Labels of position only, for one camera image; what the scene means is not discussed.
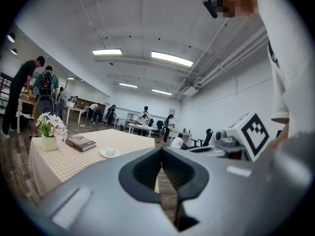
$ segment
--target white flowers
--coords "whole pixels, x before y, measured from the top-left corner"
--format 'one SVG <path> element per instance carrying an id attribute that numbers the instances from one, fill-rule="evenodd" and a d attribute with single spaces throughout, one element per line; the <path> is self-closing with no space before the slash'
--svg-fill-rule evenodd
<path id="1" fill-rule="evenodd" d="M 37 119 L 36 126 L 38 125 L 42 135 L 46 137 L 54 136 L 66 141 L 68 131 L 60 117 L 57 117 L 56 115 L 52 116 L 50 115 L 50 112 L 44 113 Z"/>

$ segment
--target wooden floor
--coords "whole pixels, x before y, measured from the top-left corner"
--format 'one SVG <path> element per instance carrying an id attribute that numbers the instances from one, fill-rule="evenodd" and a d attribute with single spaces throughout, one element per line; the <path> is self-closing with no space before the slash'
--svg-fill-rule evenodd
<path id="1" fill-rule="evenodd" d="M 92 124 L 85 117 L 81 117 L 80 124 L 83 126 L 79 126 L 77 120 L 78 115 L 76 113 L 70 113 L 67 126 L 69 135 L 108 129 L 108 127 L 104 125 Z M 2 126 L 2 121 L 3 117 L 0 117 L 0 126 Z M 9 135 L 11 136 L 10 140 L 5 140 L 0 134 L 0 168 L 12 194 L 17 198 L 28 200 L 36 205 L 40 202 L 41 198 L 36 189 L 34 180 L 30 178 L 28 170 L 31 142 L 29 139 L 30 134 L 30 127 L 22 130 L 19 135 L 16 132 L 9 131 Z M 154 139 L 156 141 L 156 147 L 163 146 L 163 137 L 159 138 L 154 136 Z M 162 200 L 162 209 L 173 222 L 175 218 L 177 194 L 163 170 L 158 174 L 158 186 Z"/>

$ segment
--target man in black shirt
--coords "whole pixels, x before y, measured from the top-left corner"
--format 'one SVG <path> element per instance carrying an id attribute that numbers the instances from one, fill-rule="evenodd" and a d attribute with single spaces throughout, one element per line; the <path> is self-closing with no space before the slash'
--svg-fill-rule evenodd
<path id="1" fill-rule="evenodd" d="M 8 130 L 10 124 L 13 122 L 15 118 L 16 110 L 19 104 L 20 93 L 22 88 L 24 87 L 24 84 L 26 83 L 26 90 L 27 92 L 29 92 L 35 68 L 44 66 L 44 64 L 45 59 L 43 56 L 39 56 L 37 60 L 29 60 L 21 66 L 20 70 L 13 78 L 10 86 L 9 102 L 5 108 L 1 130 L 1 134 L 4 136 L 4 138 L 10 139 Z"/>

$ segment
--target white saucer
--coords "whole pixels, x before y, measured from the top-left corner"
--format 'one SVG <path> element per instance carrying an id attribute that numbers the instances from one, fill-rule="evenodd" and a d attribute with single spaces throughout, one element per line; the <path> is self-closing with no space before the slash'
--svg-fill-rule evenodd
<path id="1" fill-rule="evenodd" d="M 119 151 L 116 151 L 115 155 L 106 155 L 106 149 L 100 150 L 99 154 L 107 158 L 114 158 L 121 155 Z"/>

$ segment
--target white ceiling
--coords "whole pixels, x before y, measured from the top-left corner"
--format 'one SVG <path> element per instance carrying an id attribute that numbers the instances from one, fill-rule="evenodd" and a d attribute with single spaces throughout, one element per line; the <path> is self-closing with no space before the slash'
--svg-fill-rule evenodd
<path id="1" fill-rule="evenodd" d="M 197 79 L 198 73 L 205 68 L 199 74 L 199 78 L 204 77 L 263 25 L 259 17 L 231 18 L 224 25 L 226 18 L 213 19 L 203 1 L 59 0 L 50 13 L 63 14 L 60 17 L 63 20 L 53 21 L 53 24 L 61 28 L 71 27 L 72 33 L 94 59 L 95 69 L 104 69 L 106 73 L 103 76 L 107 76 L 115 86 L 119 87 L 119 82 L 129 83 L 137 85 L 140 91 L 159 89 L 180 98 L 176 89 L 186 77 Z M 100 39 L 88 26 L 89 22 L 93 23 L 106 48 L 121 48 L 123 55 L 94 57 L 92 50 L 100 49 Z M 212 56 L 233 38 L 240 26 L 242 28 L 235 39 L 220 52 L 210 67 L 205 67 Z M 195 68 L 189 74 L 191 68 L 153 59 L 151 51 L 192 60 Z M 111 59 L 114 60 L 113 66 L 109 64 Z"/>

